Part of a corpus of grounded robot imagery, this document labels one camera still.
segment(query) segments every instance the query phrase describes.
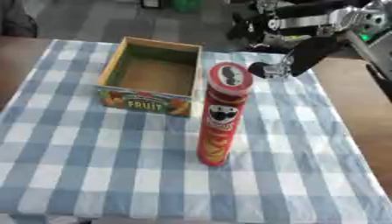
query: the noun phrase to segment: green object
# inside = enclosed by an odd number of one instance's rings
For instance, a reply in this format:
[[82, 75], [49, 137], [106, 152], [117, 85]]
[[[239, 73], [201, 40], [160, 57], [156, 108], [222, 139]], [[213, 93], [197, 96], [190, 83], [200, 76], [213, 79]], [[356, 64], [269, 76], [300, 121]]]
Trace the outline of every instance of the green object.
[[366, 35], [366, 34], [361, 34], [361, 35], [360, 35], [360, 38], [361, 38], [363, 41], [368, 41], [368, 40], [370, 39], [370, 37], [369, 37], [368, 35]]
[[201, 5], [201, 0], [171, 0], [171, 4], [176, 11], [189, 12], [196, 11]]

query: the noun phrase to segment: pringles mascot face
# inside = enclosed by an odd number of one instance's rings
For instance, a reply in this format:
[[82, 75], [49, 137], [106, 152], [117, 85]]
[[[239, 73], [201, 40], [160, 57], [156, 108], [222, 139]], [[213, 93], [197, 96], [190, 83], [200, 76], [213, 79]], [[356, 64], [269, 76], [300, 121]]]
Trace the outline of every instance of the pringles mascot face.
[[208, 118], [219, 125], [231, 123], [237, 114], [238, 109], [229, 106], [210, 105], [208, 108]]

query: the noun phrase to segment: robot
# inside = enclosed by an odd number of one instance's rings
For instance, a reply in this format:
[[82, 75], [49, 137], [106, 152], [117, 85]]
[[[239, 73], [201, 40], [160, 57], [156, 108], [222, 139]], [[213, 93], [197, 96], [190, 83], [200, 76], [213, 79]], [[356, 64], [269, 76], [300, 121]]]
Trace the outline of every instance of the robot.
[[[367, 47], [371, 39], [374, 41], [390, 32], [392, 0], [289, 2], [293, 5], [279, 7], [278, 0], [258, 0], [254, 2], [257, 15], [249, 18], [233, 15], [234, 26], [227, 33], [229, 39], [246, 39], [251, 51], [277, 49], [286, 44], [284, 50], [288, 51], [280, 63], [256, 62], [248, 68], [256, 76], [295, 77], [343, 46], [359, 43], [360, 37], [360, 44]], [[387, 62], [388, 70], [392, 71], [392, 63]]]

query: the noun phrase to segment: cardboard box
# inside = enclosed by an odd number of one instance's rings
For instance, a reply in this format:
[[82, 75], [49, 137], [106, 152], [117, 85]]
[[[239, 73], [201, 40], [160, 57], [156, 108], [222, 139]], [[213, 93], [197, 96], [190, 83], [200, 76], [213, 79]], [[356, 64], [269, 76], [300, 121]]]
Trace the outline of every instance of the cardboard box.
[[124, 38], [98, 81], [109, 107], [189, 116], [201, 46]]

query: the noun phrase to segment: pringles logo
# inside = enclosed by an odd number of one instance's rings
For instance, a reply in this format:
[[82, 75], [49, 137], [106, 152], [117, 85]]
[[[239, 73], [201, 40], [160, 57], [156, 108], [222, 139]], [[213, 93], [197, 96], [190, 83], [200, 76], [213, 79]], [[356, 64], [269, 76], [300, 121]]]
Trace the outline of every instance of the pringles logo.
[[237, 108], [210, 105], [208, 107], [208, 118], [206, 120], [208, 125], [212, 128], [230, 131], [233, 129], [233, 120], [237, 117], [237, 115]]

